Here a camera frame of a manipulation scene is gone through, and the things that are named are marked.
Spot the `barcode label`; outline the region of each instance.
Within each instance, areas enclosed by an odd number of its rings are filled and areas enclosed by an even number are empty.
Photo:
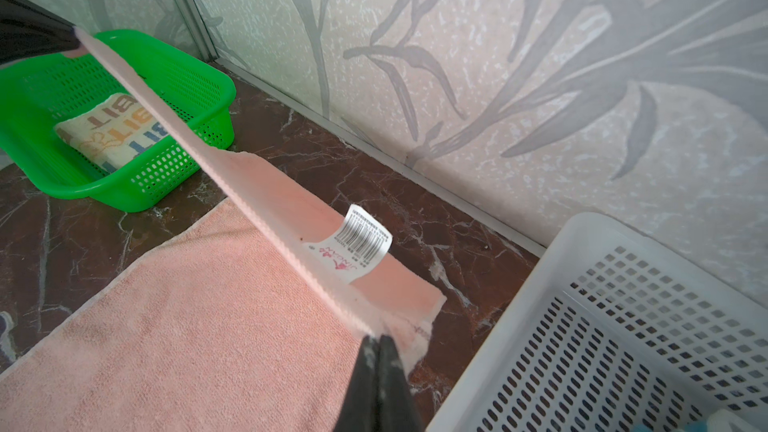
[[[352,205],[335,234],[304,245],[349,284],[373,270],[391,244],[392,234],[365,209]]]

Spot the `folded towel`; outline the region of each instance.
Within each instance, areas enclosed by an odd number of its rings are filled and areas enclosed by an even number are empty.
[[[157,119],[128,94],[115,93],[54,130],[92,163],[114,172],[168,135]]]
[[[231,155],[306,240],[341,224],[268,162]],[[445,297],[391,255],[350,287],[388,311],[412,368]],[[331,430],[359,343],[227,199],[0,376],[0,430]]]

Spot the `white plastic basket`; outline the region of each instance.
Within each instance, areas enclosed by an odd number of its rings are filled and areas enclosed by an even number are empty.
[[[768,424],[768,311],[594,213],[563,227],[428,426],[674,430]]]

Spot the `pink towel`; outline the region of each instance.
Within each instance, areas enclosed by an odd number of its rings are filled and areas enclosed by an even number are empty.
[[[341,223],[267,162],[236,158],[292,184],[269,182],[287,202],[299,193],[295,212],[306,224],[296,226],[308,235]],[[388,320],[411,367],[445,298],[391,256],[352,286],[403,311]],[[0,430],[330,430],[359,343],[227,199],[0,376]]]

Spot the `metal frame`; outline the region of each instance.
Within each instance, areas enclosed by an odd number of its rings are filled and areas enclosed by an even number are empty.
[[[174,0],[174,2],[179,8],[179,12],[181,12],[184,23],[187,24],[192,40],[200,50],[202,60],[205,62],[216,60],[219,54],[216,52],[214,42],[210,38],[210,34],[208,34],[208,29],[205,26],[205,22],[203,22],[203,16],[198,11],[194,0]]]

